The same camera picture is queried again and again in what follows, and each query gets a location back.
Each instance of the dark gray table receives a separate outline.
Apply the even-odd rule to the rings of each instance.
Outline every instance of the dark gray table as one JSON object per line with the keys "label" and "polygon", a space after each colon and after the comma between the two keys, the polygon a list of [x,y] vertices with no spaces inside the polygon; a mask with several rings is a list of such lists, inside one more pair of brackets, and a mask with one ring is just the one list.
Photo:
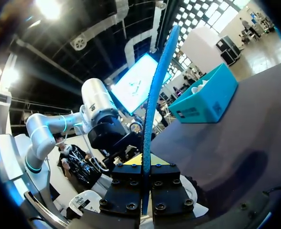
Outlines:
{"label": "dark gray table", "polygon": [[219,123],[175,120],[151,150],[207,191],[213,216],[281,186],[281,64],[240,82]]}

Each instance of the cable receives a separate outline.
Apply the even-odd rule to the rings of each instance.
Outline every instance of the cable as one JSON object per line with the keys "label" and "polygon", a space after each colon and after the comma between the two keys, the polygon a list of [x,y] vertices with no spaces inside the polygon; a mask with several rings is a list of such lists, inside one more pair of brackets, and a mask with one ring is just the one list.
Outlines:
{"label": "cable", "polygon": [[268,195],[268,194],[270,194],[271,192],[278,191],[278,190],[281,190],[281,186],[271,188],[270,190],[264,191],[263,193]]}
{"label": "cable", "polygon": [[56,145],[56,146],[58,146],[59,144],[64,143],[64,142],[66,141],[66,139],[67,139],[67,135],[68,135],[68,130],[66,131],[66,135],[65,135],[64,140],[63,140],[63,141],[61,141],[61,142],[56,143],[55,145]]}
{"label": "cable", "polygon": [[[77,125],[75,125],[75,127],[77,127],[78,129],[79,129],[79,131],[82,133],[82,131],[81,131],[81,129],[80,129],[80,127],[79,126],[77,126]],[[102,170],[102,171],[104,171],[104,172],[108,172],[109,171],[109,169],[104,169],[104,168],[102,168],[101,166],[100,166],[100,164],[98,163],[98,161],[97,161],[97,159],[94,157],[94,155],[93,155],[93,153],[91,152],[91,149],[90,149],[90,147],[89,147],[89,145],[88,145],[88,143],[87,143],[87,141],[86,141],[86,139],[85,139],[85,137],[84,137],[84,135],[82,135],[82,137],[83,137],[83,139],[84,139],[84,141],[85,141],[85,143],[86,143],[86,145],[87,145],[87,148],[88,148],[88,151],[89,151],[89,154],[92,156],[92,158],[94,159],[94,161],[95,161],[95,163],[96,163],[96,165]]]}

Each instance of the ceiling duct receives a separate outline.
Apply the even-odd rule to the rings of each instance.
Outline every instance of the ceiling duct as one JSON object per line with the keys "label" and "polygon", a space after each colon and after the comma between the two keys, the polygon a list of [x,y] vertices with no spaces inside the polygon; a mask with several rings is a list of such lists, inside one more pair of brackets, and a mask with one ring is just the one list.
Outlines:
{"label": "ceiling duct", "polygon": [[87,42],[92,38],[124,20],[129,11],[128,0],[115,0],[115,4],[117,8],[117,14],[108,17],[107,19],[95,24],[91,28],[88,28],[86,31],[77,36],[72,42],[70,42],[70,45],[76,51],[84,49]]}

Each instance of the blue flexible rod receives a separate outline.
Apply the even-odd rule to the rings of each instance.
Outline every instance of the blue flexible rod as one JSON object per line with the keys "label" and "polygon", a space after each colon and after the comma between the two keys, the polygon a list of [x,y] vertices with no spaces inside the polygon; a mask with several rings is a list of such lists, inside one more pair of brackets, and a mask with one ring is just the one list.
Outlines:
{"label": "blue flexible rod", "polygon": [[149,193],[150,193],[150,184],[149,184],[150,169],[151,169],[150,145],[151,145],[151,134],[152,134],[154,114],[159,97],[159,92],[177,45],[179,31],[180,31],[180,27],[178,25],[172,28],[172,31],[169,35],[169,39],[165,45],[163,54],[161,55],[160,61],[157,65],[148,96],[148,103],[147,103],[146,117],[145,117],[145,124],[144,124],[144,145],[142,150],[143,151],[142,167],[143,167],[143,174],[144,174],[144,193],[142,198],[142,212],[144,215],[147,214]]}

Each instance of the display screen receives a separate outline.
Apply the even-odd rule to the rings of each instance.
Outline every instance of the display screen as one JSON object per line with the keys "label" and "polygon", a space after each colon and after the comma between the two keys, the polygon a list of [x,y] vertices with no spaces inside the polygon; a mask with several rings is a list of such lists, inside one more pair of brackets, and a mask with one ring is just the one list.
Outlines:
{"label": "display screen", "polygon": [[[148,98],[156,68],[157,62],[149,54],[145,54],[112,88],[112,93],[130,114]],[[170,77],[166,73],[163,83]]]}

